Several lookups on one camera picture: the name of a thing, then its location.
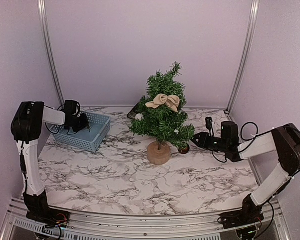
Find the beige burlap bow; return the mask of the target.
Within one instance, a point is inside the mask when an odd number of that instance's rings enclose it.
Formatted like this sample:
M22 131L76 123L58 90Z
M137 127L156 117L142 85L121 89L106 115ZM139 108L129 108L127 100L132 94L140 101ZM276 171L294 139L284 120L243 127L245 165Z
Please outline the beige burlap bow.
M157 109L160 106L166 105L173 112L178 113L178 107L180 105L180 98L177 95L158 94L153 101L149 101L145 104L147 108Z

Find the small green christmas tree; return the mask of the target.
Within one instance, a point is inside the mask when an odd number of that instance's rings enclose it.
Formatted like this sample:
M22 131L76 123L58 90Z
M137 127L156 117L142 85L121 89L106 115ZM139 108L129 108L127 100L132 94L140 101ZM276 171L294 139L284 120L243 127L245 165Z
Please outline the small green christmas tree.
M183 148L193 138L195 127L186 124L189 116L183 110L187 100L185 97L185 85L175 78L180 76L182 66L174 62L170 69L163 73L158 70L147 80L146 95L139 104L140 113L132 120L129 129L138 136L154 138L154 142L147 147L147 160L153 165L166 164L172 154L171 146ZM176 95L180 99L178 112L173 112L168 106L162 105L156 109L147 108L146 103L153 101L158 94Z

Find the dark red bauble ornament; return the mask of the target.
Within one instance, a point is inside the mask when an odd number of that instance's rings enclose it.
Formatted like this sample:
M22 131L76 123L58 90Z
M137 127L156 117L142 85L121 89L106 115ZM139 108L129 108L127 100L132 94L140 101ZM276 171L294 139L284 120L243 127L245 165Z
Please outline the dark red bauble ornament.
M190 145L187 144L185 147L179 147L178 152L182 155L187 154L190 151Z

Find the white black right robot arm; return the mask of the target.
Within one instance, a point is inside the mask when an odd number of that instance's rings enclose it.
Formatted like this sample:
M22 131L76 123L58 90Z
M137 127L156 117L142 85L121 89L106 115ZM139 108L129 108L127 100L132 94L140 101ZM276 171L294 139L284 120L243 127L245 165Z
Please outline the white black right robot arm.
M197 147L223 153L232 163L250 160L259 177L258 187L244 198L241 209L222 213L219 222L230 229L263 220L263 206L300 172L300 130L288 123L243 139L235 122L223 121L217 137L210 117L206 118L206 128L208 132L197 133L191 140Z

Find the light blue perforated plastic basket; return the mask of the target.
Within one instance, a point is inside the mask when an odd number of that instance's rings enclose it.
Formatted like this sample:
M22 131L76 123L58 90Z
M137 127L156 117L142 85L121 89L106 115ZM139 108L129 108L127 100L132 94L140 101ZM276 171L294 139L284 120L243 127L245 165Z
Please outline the light blue perforated plastic basket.
M66 130L61 125L51 125L49 130L57 142L89 152L96 152L111 129L111 118L87 111L82 111L81 113L87 115L89 125L92 126L91 131L85 128L75 133L72 129Z

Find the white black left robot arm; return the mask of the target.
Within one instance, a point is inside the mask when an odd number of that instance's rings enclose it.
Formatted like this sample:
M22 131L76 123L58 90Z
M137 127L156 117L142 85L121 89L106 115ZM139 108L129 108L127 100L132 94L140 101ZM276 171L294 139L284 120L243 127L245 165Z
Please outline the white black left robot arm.
M23 174L23 200L28 209L27 218L47 223L65 223L69 213L49 207L47 193L40 178L38 166L38 141L43 124L63 126L75 133L88 127L88 118L80 113L75 100L66 100L60 109L42 101L24 101L20 104L11 123L11 133L16 141L20 168Z

